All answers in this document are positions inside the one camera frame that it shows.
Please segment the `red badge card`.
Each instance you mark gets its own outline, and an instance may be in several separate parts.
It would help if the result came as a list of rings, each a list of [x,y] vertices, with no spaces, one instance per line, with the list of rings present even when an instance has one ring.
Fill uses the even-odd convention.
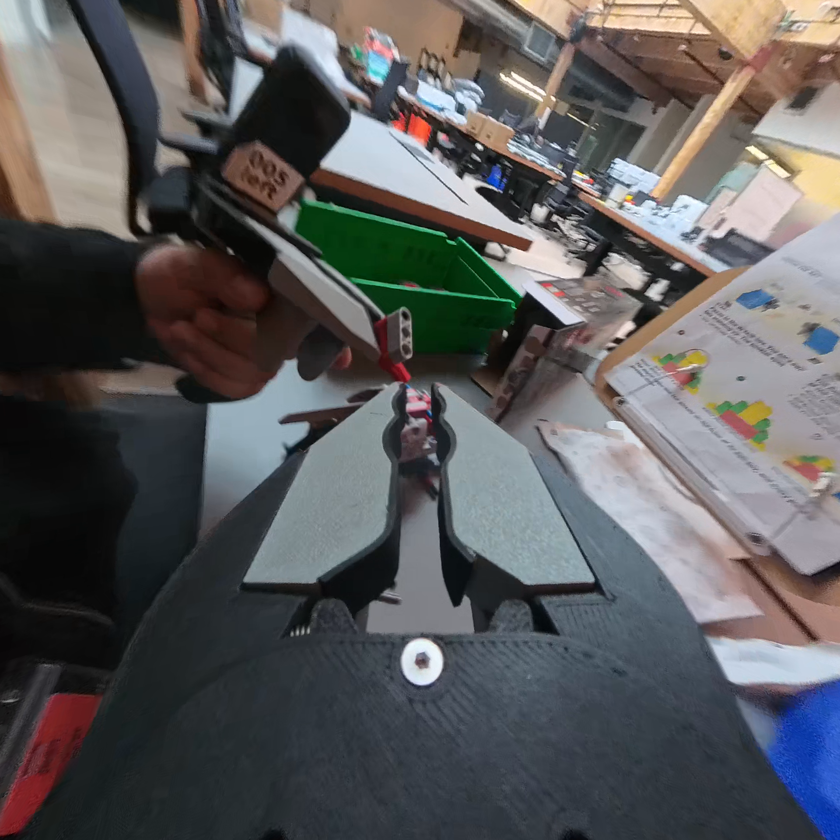
[[[18,835],[32,820],[77,756],[101,701],[102,695],[57,692],[38,711],[2,785],[2,838]]]

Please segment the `lego instruction booklet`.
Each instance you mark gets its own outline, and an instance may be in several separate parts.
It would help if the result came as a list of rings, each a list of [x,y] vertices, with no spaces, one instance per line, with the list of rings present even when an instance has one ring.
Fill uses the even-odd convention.
[[[605,370],[618,415],[727,530],[839,561],[839,221],[745,269]]]

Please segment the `person's left hand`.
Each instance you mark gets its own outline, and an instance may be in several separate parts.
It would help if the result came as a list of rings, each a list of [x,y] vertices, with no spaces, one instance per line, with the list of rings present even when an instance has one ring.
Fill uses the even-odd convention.
[[[134,285],[157,342],[197,384],[240,401],[277,374],[257,354],[256,318],[273,296],[236,258],[193,245],[155,245],[140,259]]]

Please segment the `black office chair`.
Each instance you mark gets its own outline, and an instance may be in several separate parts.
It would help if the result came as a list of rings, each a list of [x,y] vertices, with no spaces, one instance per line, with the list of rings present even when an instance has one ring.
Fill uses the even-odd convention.
[[[119,3],[69,1],[68,5],[121,121],[130,232],[136,237],[192,238],[194,174],[215,155],[230,120],[213,112],[186,110],[182,116],[199,134],[163,133],[156,89]]]

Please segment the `person's left forearm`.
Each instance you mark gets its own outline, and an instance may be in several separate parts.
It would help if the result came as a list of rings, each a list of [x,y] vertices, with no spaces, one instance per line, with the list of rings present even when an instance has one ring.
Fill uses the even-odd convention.
[[[1,372],[116,371],[160,361],[134,283],[149,249],[93,229],[3,218]]]

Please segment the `wooden support post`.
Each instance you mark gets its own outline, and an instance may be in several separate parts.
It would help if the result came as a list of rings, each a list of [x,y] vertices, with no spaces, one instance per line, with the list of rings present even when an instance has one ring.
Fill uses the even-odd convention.
[[[662,203],[666,199],[698,153],[703,150],[711,135],[719,128],[736,100],[741,97],[752,79],[766,67],[773,51],[773,45],[765,45],[731,73],[659,177],[658,183],[650,193],[652,200]]]

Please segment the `red and white lego model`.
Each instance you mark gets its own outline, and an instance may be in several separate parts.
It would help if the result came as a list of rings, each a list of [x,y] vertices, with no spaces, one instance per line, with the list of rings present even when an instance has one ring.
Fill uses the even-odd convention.
[[[307,432],[295,443],[285,445],[286,456],[292,456],[317,443],[345,419],[378,396],[384,387],[378,385],[351,394],[344,403],[305,412],[289,413],[278,420],[281,426],[306,424]],[[400,474],[414,477],[432,500],[438,498],[440,465],[437,440],[433,429],[432,400],[429,392],[406,387],[406,421],[401,432]]]

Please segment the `person's black jacket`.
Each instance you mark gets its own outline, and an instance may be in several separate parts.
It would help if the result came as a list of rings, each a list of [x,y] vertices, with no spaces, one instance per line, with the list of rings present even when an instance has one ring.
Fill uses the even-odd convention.
[[[198,541],[207,408],[2,397],[2,665],[112,670]]]

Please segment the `white paper envelope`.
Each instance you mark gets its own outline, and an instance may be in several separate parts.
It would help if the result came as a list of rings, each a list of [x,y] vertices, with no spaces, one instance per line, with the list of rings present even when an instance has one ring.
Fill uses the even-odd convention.
[[[799,691],[839,680],[839,644],[794,646],[764,639],[707,637],[733,686]]]

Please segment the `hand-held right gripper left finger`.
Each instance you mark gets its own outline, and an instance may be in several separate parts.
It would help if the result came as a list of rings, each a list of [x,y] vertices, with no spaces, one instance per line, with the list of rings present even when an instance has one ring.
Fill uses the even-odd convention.
[[[388,385],[312,444],[242,580],[287,594],[380,594],[399,548],[403,387]]]

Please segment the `brown spotted cardboard box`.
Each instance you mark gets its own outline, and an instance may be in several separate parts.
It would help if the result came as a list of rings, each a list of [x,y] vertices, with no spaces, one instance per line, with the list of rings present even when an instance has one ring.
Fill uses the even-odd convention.
[[[512,411],[554,389],[557,373],[582,373],[642,310],[635,290],[598,276],[532,276],[513,319],[490,341],[481,373],[489,419],[499,424]]]

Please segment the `white patterned paper bag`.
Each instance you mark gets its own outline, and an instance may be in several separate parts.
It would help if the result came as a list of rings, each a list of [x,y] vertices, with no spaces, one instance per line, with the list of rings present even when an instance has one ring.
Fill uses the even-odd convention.
[[[621,421],[601,429],[541,419],[574,482],[646,552],[700,625],[761,616],[734,539]]]

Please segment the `grey table with wooden edge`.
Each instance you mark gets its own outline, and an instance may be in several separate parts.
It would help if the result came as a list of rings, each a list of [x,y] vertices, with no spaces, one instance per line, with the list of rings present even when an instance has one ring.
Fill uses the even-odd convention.
[[[308,182],[324,200],[520,251],[529,231],[468,187],[411,137],[352,112],[349,128]]]

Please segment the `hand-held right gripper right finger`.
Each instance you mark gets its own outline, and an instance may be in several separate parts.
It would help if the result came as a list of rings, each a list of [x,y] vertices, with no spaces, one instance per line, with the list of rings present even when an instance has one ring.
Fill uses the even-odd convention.
[[[529,450],[446,385],[432,388],[439,553],[453,606],[593,592],[596,578]]]

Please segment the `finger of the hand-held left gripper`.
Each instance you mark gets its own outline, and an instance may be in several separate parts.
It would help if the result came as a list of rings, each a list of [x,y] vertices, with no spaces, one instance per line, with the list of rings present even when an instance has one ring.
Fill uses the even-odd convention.
[[[266,271],[266,361],[331,361],[334,345],[394,361],[393,315],[275,217],[266,218],[266,243],[274,252]]]

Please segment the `long cluttered workbench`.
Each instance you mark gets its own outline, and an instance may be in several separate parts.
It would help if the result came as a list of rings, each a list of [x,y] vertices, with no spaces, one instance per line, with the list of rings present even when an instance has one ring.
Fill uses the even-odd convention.
[[[518,222],[520,217],[531,213],[536,204],[549,204],[548,199],[537,199],[537,194],[546,187],[547,196],[555,192],[562,192],[565,198],[580,200],[584,209],[593,209],[607,218],[611,224],[622,229],[622,235],[639,238],[645,247],[651,247],[656,253],[667,255],[668,259],[675,259],[682,265],[697,262],[705,270],[720,270],[728,266],[714,259],[706,253],[697,242],[688,239],[688,232],[668,230],[665,216],[656,216],[653,208],[643,214],[642,207],[629,202],[619,207],[607,205],[609,189],[596,193],[592,184],[585,182],[584,175],[576,172],[571,177],[564,177],[560,164],[542,161],[545,151],[554,151],[562,161],[578,164],[579,161],[571,152],[557,145],[546,143],[543,147],[532,150],[523,143],[512,140],[496,140],[495,129],[508,130],[508,126],[485,114],[467,110],[465,113],[436,109],[433,102],[420,98],[422,92],[433,93],[439,99],[448,103],[452,98],[445,92],[418,82],[416,87],[413,79],[402,72],[393,62],[383,81],[370,78],[366,74],[361,78],[362,88],[373,107],[379,101],[384,101],[389,91],[393,91],[390,104],[384,106],[385,120],[391,120],[392,113],[401,113],[397,128],[403,131],[397,134],[398,139],[404,140],[413,134],[409,123],[419,119],[428,123],[432,128],[428,135],[427,145],[436,151],[464,153],[457,161],[457,175],[464,174],[480,176],[488,174],[489,164],[500,169],[500,175],[494,182],[486,182],[480,178],[469,184],[474,187],[477,195],[493,206],[499,213]]]

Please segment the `grey and red lego beam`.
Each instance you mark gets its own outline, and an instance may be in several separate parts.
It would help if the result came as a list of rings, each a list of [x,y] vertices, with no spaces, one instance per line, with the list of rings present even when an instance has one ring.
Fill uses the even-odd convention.
[[[411,375],[405,367],[413,357],[413,322],[410,311],[399,308],[377,320],[374,337],[379,351],[377,363],[394,382],[406,384]]]

